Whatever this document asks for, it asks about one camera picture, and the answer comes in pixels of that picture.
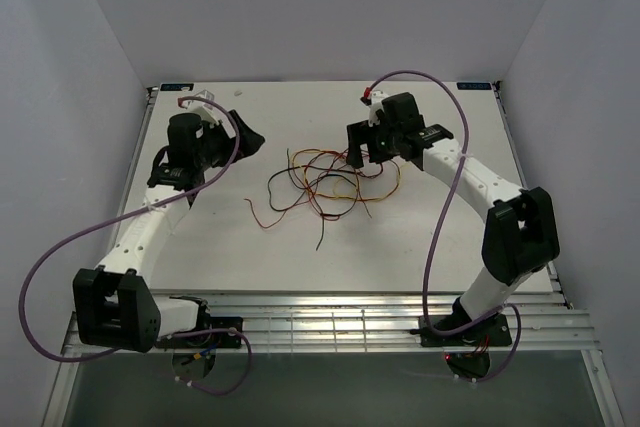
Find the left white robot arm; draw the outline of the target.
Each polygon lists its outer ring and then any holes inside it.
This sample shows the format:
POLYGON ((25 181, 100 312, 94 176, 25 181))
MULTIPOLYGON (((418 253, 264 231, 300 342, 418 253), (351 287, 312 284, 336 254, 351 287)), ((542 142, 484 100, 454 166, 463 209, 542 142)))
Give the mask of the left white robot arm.
POLYGON ((152 162, 142 213, 95 268, 81 269, 74 277, 82 343, 146 353, 176 333, 194 347, 210 339, 212 323, 204 316, 202 301, 189 296, 158 299, 148 283, 165 243, 204 186, 206 171, 250 157, 265 143, 236 111, 229 117, 234 136, 202 109, 170 118, 167 143, 152 162))

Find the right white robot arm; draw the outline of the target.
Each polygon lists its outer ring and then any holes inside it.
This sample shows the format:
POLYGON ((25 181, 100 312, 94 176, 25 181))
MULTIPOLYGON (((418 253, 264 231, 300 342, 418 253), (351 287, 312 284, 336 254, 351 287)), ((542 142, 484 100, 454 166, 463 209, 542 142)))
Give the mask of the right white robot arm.
POLYGON ((481 271, 449 315, 437 323, 425 317, 419 330, 474 344, 511 294, 559 256, 551 196, 541 187, 526 189, 502 178, 473 158, 465 141, 440 124, 427 125, 412 94, 366 89, 361 100, 369 116, 347 127, 349 166, 360 169, 366 161, 382 164, 400 157, 448 186, 446 207, 459 197, 484 222, 481 271))

